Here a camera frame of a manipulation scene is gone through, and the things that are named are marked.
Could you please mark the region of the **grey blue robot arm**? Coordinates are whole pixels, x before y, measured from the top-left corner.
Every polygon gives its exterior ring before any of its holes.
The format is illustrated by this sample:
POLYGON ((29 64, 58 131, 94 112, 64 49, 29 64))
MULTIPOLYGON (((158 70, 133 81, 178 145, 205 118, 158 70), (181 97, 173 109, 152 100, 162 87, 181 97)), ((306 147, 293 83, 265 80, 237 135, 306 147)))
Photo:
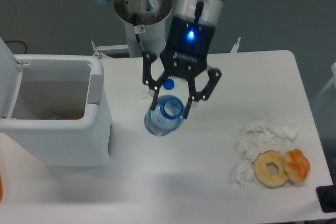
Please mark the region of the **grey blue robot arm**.
POLYGON ((96 0, 114 2, 116 14, 133 27, 137 52, 143 58, 143 84, 149 87, 155 108, 160 87, 169 77, 188 83, 189 98, 184 110, 200 100, 208 100, 215 89, 221 71, 207 64, 207 55, 215 34, 225 0, 96 0), (160 50, 146 46, 139 28, 156 25, 172 15, 169 34, 154 35, 163 41, 160 50))

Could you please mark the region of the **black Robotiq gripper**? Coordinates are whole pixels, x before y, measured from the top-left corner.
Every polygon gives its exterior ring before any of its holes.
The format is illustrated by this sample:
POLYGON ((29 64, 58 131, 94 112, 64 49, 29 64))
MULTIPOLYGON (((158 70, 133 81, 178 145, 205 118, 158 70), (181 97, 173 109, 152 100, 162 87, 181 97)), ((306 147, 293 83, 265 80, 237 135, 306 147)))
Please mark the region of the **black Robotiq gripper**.
POLYGON ((193 103, 207 101, 222 77, 218 68, 207 67, 207 55, 215 33, 215 26, 189 22, 174 16, 164 50, 161 52, 163 73, 157 80, 151 75, 151 64, 157 56, 150 52, 142 52, 142 83, 153 91, 150 109, 156 108, 160 87, 169 76, 187 79, 189 98, 186 103, 183 119, 187 119, 193 103), (206 70, 208 82, 201 91, 196 91, 195 76, 206 70))

